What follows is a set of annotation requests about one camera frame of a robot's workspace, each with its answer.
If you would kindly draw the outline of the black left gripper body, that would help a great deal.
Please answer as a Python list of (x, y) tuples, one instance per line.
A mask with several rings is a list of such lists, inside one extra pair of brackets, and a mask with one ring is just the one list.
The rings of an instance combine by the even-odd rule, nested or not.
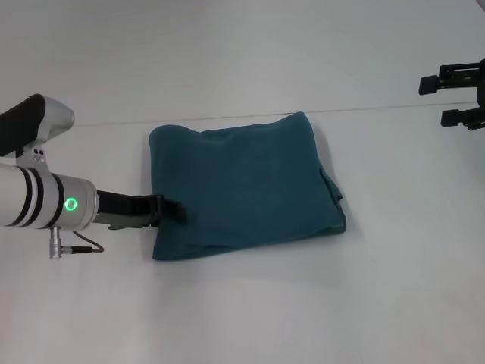
[(156, 196), (129, 196), (99, 190), (95, 224), (106, 224), (109, 230), (124, 228), (157, 228), (160, 224)]

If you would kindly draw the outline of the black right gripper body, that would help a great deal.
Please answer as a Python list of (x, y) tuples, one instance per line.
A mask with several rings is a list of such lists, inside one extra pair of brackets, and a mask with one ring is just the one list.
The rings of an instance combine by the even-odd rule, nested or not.
[(477, 104), (479, 115), (475, 118), (475, 129), (484, 128), (484, 63), (485, 59), (478, 64), (477, 75)]

